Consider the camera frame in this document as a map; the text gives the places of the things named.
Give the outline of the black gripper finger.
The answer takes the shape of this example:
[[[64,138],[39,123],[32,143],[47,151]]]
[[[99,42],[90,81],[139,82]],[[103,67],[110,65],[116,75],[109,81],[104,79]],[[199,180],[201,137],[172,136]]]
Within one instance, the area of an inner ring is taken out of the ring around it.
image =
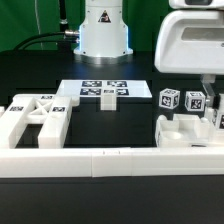
[[[216,76],[212,74],[202,74],[201,83],[206,93],[206,106],[212,107],[216,96],[212,85],[215,83]]]

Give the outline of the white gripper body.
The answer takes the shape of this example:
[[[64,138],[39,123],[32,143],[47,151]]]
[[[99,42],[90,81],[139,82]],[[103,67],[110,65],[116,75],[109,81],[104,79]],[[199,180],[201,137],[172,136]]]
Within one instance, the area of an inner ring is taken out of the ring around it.
[[[224,75],[224,0],[168,0],[155,51],[162,73]]]

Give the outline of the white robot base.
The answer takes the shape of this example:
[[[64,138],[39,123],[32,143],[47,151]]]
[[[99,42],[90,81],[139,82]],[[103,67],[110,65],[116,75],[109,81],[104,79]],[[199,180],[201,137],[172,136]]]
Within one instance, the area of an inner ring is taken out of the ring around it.
[[[117,64],[132,59],[128,26],[122,17],[123,0],[85,0],[85,19],[79,26],[77,61]]]

